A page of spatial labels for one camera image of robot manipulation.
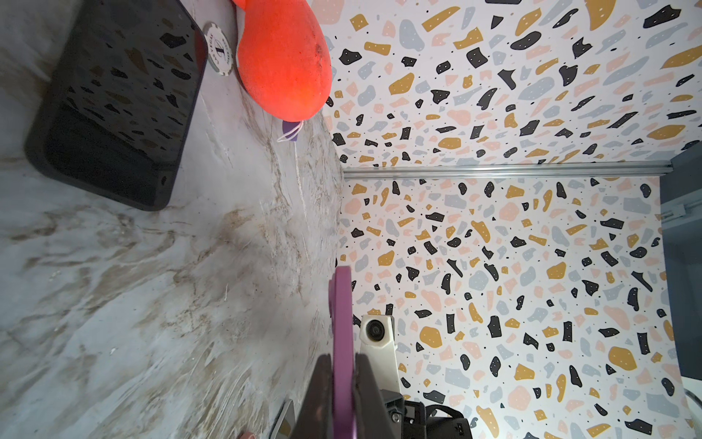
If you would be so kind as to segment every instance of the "black tablet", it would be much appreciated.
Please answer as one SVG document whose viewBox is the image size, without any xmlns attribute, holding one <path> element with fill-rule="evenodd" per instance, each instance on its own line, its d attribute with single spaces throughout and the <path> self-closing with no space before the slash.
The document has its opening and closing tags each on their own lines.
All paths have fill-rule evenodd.
<svg viewBox="0 0 702 439">
<path fill-rule="evenodd" d="M 85 0 L 25 144 L 44 175 L 138 209 L 171 197 L 207 61 L 179 0 Z"/>
</svg>

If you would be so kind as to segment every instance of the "aluminum rail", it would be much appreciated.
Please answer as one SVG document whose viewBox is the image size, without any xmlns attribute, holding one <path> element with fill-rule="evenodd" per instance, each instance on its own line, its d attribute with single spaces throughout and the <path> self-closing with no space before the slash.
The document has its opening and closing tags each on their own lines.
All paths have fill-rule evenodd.
<svg viewBox="0 0 702 439">
<path fill-rule="evenodd" d="M 564 164 L 502 164 L 480 166 L 391 166 L 344 168 L 346 179 L 367 178 L 563 178 L 661 176 L 673 171 L 668 160 Z"/>
</svg>

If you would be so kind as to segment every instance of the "terrazzo wallpaper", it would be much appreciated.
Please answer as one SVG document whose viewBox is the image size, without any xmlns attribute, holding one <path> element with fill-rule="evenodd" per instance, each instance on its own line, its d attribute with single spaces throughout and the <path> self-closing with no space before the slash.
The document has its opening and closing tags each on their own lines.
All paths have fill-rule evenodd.
<svg viewBox="0 0 702 439">
<path fill-rule="evenodd" d="M 702 1 L 313 0 L 344 166 L 670 159 L 700 139 Z"/>
<path fill-rule="evenodd" d="M 460 410 L 476 439 L 694 437 L 657 178 L 346 181 L 343 196 L 354 322 L 394 315 L 405 398 Z"/>
</svg>

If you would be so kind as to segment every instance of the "orange stuffed toy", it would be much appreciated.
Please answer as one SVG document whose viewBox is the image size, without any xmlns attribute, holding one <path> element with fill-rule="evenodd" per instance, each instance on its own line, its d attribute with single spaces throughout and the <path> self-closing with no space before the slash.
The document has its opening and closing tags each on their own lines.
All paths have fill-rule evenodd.
<svg viewBox="0 0 702 439">
<path fill-rule="evenodd" d="M 313 117 L 331 91 L 329 50 L 305 0 L 234 0 L 246 12 L 239 76 L 251 97 L 289 122 Z"/>
</svg>

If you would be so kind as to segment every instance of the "camera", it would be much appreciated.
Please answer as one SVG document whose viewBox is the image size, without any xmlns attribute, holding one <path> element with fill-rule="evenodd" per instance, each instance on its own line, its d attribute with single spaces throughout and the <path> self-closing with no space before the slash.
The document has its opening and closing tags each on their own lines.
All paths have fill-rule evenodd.
<svg viewBox="0 0 702 439">
<path fill-rule="evenodd" d="M 361 353 L 368 356 L 378 388 L 401 393 L 395 357 L 395 319 L 391 315 L 364 315 L 359 335 Z"/>
</svg>

